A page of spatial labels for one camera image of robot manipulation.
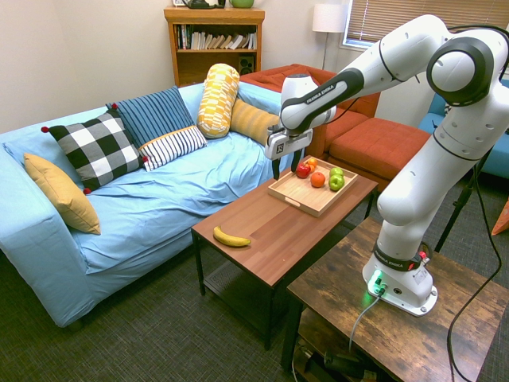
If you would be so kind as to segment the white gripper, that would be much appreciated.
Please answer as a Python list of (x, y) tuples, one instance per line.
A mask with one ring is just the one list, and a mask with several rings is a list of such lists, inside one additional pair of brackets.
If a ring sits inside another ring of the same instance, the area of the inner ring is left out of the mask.
[(293, 153), (292, 171), (295, 173), (301, 160), (302, 149), (305, 149), (313, 138), (313, 131), (307, 130), (302, 134), (290, 135), (289, 130), (274, 125), (267, 129), (265, 155), (272, 161), (274, 180), (280, 178), (281, 157)]

